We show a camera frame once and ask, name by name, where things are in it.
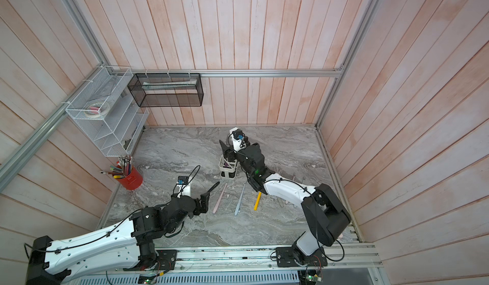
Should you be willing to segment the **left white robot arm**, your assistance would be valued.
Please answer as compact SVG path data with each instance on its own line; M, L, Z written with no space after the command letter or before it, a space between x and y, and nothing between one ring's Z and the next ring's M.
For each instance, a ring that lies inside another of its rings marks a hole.
M145 270L158 261L154 241L172 238L186 218L207 213L210 193L199 198L172 197L162 205L137 209L122 221L70 239L38 237L25 244L29 258L26 284L62 284L111 268Z

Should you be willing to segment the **black toothbrush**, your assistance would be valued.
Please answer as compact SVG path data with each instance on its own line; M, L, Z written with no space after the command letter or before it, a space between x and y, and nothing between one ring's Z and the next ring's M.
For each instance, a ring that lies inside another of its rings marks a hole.
M212 187L209 190L207 190L206 193L210 194L215 188L217 188L219 186L219 184L220 184L220 181L216 182L214 185L212 185Z

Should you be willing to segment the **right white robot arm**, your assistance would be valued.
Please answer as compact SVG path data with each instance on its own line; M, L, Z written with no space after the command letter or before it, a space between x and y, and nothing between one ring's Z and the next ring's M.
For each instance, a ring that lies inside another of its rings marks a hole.
M247 182L256 192L281 198L302 208L308 229L290 247L276 248L279 267L305 266L314 260L331 260L321 256L351 223L351 216L333 189L327 184L307 186L270 170L260 146L230 146L220 141L223 158L238 162Z

